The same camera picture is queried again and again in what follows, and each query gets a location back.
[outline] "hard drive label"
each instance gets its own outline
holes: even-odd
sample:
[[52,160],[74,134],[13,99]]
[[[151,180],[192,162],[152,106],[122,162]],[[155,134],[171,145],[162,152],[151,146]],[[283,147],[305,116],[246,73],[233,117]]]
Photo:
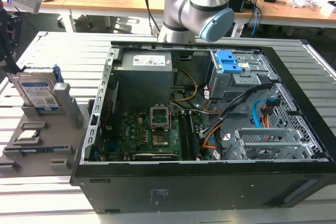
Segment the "hard drive label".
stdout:
[[56,110],[58,104],[50,93],[50,86],[46,82],[23,82],[22,89],[30,102],[39,110]]

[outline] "aluminum profile table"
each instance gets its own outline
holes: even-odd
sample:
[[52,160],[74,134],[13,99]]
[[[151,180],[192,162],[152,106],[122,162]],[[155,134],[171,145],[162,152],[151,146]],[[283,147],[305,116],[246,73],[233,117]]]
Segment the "aluminum profile table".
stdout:
[[[18,63],[58,63],[70,94],[85,104],[97,93],[110,41],[155,41],[148,35],[39,32]],[[223,45],[273,47],[336,133],[336,73],[299,40],[225,38]],[[5,79],[0,84],[0,153],[23,112],[22,99]],[[336,223],[336,186],[328,186],[288,209],[225,210],[96,215],[70,176],[0,178],[0,223]]]

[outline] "white box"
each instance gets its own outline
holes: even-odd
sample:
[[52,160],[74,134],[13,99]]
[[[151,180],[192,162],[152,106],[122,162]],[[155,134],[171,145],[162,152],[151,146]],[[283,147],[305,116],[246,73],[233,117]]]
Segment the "white box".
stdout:
[[336,13],[336,1],[326,2],[320,11],[323,15],[330,16],[332,13]]

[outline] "sticker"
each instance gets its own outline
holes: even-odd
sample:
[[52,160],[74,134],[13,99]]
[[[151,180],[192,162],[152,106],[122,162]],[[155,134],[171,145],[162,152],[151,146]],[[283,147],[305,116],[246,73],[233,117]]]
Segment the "sticker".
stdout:
[[133,66],[166,66],[164,55],[135,55]]
[[230,133],[225,134],[222,140],[225,140],[225,141],[231,140],[231,134]]
[[37,151],[34,149],[31,149],[31,150],[20,150],[20,152],[37,152]]
[[58,104],[50,93],[50,86],[46,82],[23,82],[22,89],[30,102],[39,110],[56,110]]
[[240,68],[250,68],[250,65],[248,63],[239,63],[238,66]]
[[210,91],[204,90],[204,98],[209,100],[210,99]]
[[215,159],[219,160],[220,154],[216,150],[214,150],[213,155],[214,155]]

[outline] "blue box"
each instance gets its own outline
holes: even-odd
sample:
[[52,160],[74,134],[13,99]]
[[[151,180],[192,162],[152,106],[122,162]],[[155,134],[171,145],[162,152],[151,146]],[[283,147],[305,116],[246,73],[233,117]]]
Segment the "blue box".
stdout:
[[217,50],[216,61],[222,67],[223,73],[242,73],[239,67],[238,59],[233,55],[231,50]]

